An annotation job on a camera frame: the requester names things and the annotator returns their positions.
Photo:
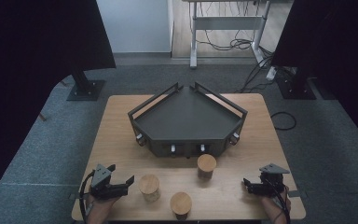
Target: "wooden table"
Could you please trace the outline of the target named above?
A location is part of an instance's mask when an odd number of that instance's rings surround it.
[[[209,181],[198,178],[198,158],[157,158],[147,147],[136,141],[127,113],[151,95],[111,96],[106,105],[95,143],[89,156],[84,178],[97,164],[115,164],[112,184],[124,183],[135,175],[129,187],[129,195],[113,206],[109,220],[176,220],[170,208],[170,199],[176,192],[186,192],[192,200],[187,220],[214,219],[267,219],[253,194],[243,185],[245,177],[252,183],[260,183],[259,168],[275,163],[290,170],[281,144],[269,117],[263,97],[257,93],[223,94],[248,111],[241,139],[216,158],[217,166]],[[153,174],[159,179],[160,198],[148,203],[139,190],[143,175]],[[292,175],[283,175],[284,184],[296,189]],[[292,219],[306,215],[300,198],[291,198]],[[78,202],[72,218],[81,220]]]

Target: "hand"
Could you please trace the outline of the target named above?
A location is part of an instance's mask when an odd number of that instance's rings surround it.
[[[112,198],[108,200],[96,200],[91,194],[86,200],[86,208],[92,203],[92,208],[89,211],[87,217],[87,223],[89,224],[102,224],[109,216],[112,206],[120,197]]]
[[[287,210],[291,210],[291,202],[287,197],[287,191],[289,188],[285,186],[284,191],[281,193],[281,197],[286,202]],[[267,213],[269,220],[273,224],[285,224],[287,223],[286,216],[284,215],[283,210],[270,198],[265,196],[259,196],[260,202],[264,207],[264,210]]]

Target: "gray floor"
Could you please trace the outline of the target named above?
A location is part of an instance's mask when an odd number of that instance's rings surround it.
[[[109,96],[158,93],[172,83],[199,81],[212,90],[234,92],[255,66],[253,59],[222,64],[200,60],[191,70],[186,60],[117,57],[117,69],[88,71],[105,85],[96,102],[66,101],[71,77],[52,90],[42,113],[0,181],[0,223],[71,223],[74,201]],[[262,70],[250,87],[267,82]],[[296,117],[291,131],[277,131],[303,197],[307,216],[293,223],[358,223],[358,129],[338,101],[284,100],[277,84],[260,92],[270,114]],[[289,127],[285,116],[273,119]]]

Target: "electrical wire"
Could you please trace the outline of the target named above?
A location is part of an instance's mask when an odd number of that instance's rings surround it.
[[[292,125],[292,127],[289,127],[289,128],[279,128],[279,127],[275,127],[275,126],[274,126],[275,130],[279,130],[279,131],[289,131],[289,130],[294,129],[294,128],[297,126],[297,120],[296,120],[295,116],[293,116],[292,114],[290,114],[290,113],[288,113],[288,112],[285,112],[285,111],[277,112],[277,113],[271,115],[270,117],[271,117],[271,118],[274,118],[275,116],[280,115],[280,114],[284,114],[284,115],[287,115],[287,116],[289,116],[290,118],[292,118],[294,124]]]
[[[265,48],[263,48],[261,46],[258,46],[258,47],[261,49],[261,51],[263,51],[265,56],[272,56],[274,54],[274,52],[275,52],[275,51],[271,52],[271,51],[269,51],[269,50],[267,50],[267,49],[265,49]]]
[[[271,186],[271,188],[275,191],[275,195],[277,196],[280,204],[281,204],[281,207],[282,207],[282,210],[284,212],[284,215],[286,216],[286,223],[287,224],[290,224],[290,211],[289,209],[287,208],[287,205],[286,205],[286,200],[287,200],[287,195],[286,195],[286,198],[285,200],[283,200],[280,192],[278,192],[276,189],[275,189],[275,186],[269,182],[267,179],[266,179],[266,182]]]
[[[244,14],[243,16],[246,16],[246,13],[248,11],[248,4],[249,2],[247,2],[246,4],[246,8],[245,8],[245,4],[243,4],[243,11],[244,11]],[[212,3],[208,6],[208,9],[206,10],[206,12],[208,13],[210,7],[211,7]],[[257,5],[257,10],[256,10],[256,13],[255,15],[257,16],[257,13],[258,13],[258,9],[259,9],[259,5],[260,5],[260,1],[258,1],[258,5]],[[190,11],[190,8],[191,8],[191,5],[190,5],[190,2],[188,3],[188,17],[190,18],[190,31],[191,33],[193,32],[196,32],[196,31],[193,31],[193,28],[192,28],[192,20],[191,20],[191,11]],[[200,3],[200,13],[201,13],[201,16],[203,16],[203,9],[202,9],[202,3]],[[206,38],[208,41],[199,41],[199,40],[196,40],[197,43],[200,43],[200,44],[208,44],[210,46],[212,46],[214,49],[217,49],[217,50],[231,50],[231,49],[249,49],[251,46],[252,46],[252,43],[253,43],[253,40],[248,40],[248,39],[238,39],[237,38],[237,35],[238,33],[240,32],[240,30],[235,34],[235,37],[233,40],[230,41],[230,44],[229,46],[218,46],[218,45],[215,45],[214,43],[212,43],[210,37],[208,36],[208,33],[210,33],[211,31],[207,31],[205,30],[205,35],[206,35]],[[265,55],[270,55],[271,52],[269,51],[266,51]]]
[[[83,221],[86,224],[87,224],[87,219],[86,219],[86,208],[84,205],[84,195],[85,195],[84,189],[86,188],[87,181],[90,179],[90,177],[94,176],[94,174],[95,174],[95,170],[92,170],[92,172],[87,175],[87,177],[85,178],[85,180],[81,185],[80,192],[79,192],[80,212],[81,212],[81,216],[83,217]]]
[[[246,87],[248,86],[248,84],[255,79],[255,77],[257,76],[257,74],[262,70],[262,68],[260,68],[260,64],[266,64],[271,60],[272,56],[269,56],[263,60],[261,60],[255,67],[254,69],[250,72],[249,76],[246,78],[245,83],[243,84],[243,87],[238,90],[238,91],[234,91],[234,92],[240,92],[243,93],[246,90]],[[258,71],[252,76],[252,73],[255,71],[255,69],[258,68]]]
[[[270,86],[270,85],[272,85],[274,83],[275,83],[275,81],[271,81],[271,82],[268,82],[268,83],[260,83],[258,85],[253,86],[252,88],[245,89],[245,91],[248,91],[246,93],[251,93],[253,90],[264,90],[267,86]]]

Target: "wooden cylinder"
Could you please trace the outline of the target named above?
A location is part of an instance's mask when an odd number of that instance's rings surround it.
[[[199,167],[199,178],[211,179],[213,170],[216,168],[216,159],[209,154],[203,154],[197,160],[197,165]]]
[[[139,182],[139,190],[147,202],[155,202],[160,196],[159,181],[155,175],[144,175]]]
[[[191,198],[184,192],[177,192],[171,197],[171,209],[178,220],[186,220],[191,209]]]

